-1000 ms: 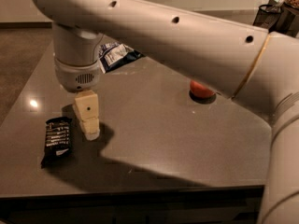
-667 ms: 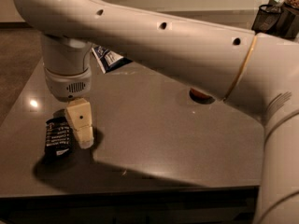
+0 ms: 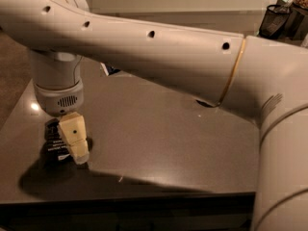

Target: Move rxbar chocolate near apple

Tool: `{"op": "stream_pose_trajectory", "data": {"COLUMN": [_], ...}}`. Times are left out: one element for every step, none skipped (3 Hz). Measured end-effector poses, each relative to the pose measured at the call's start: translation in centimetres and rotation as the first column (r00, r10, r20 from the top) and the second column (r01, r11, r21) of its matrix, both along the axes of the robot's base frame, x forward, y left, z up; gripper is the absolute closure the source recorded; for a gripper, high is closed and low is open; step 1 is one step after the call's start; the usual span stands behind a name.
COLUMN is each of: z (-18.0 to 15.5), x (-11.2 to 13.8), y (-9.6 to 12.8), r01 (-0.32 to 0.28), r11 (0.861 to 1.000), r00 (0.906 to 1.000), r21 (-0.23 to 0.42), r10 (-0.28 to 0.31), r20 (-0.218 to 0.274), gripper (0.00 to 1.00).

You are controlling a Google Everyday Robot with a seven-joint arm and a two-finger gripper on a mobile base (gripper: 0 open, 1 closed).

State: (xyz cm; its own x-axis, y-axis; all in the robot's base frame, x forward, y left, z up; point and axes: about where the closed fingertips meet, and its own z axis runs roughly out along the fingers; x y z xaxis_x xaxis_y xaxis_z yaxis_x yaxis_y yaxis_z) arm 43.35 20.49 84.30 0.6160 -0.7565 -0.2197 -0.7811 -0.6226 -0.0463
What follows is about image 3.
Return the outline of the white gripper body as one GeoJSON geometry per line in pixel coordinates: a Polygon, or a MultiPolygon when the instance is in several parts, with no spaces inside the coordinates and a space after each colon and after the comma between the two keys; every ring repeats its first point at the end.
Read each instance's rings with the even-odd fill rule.
{"type": "Polygon", "coordinates": [[[48,90],[38,85],[34,85],[34,90],[38,104],[50,116],[63,116],[75,112],[84,102],[82,81],[64,90],[48,90]]]}

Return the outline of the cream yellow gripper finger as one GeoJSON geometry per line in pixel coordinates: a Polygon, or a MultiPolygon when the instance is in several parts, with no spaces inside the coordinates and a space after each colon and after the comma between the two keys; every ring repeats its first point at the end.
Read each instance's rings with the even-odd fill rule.
{"type": "Polygon", "coordinates": [[[90,152],[84,117],[77,112],[63,115],[60,118],[58,128],[61,139],[66,144],[75,164],[82,165],[86,163],[90,157],[90,152]]]}

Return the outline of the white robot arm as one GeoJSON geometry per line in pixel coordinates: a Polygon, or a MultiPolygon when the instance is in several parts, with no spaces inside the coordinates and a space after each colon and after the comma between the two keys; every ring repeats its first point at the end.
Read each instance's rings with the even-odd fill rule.
{"type": "Polygon", "coordinates": [[[251,231],[308,231],[308,52],[265,38],[93,14],[86,0],[0,0],[30,53],[40,106],[72,116],[90,58],[182,91],[260,131],[251,231]]]}

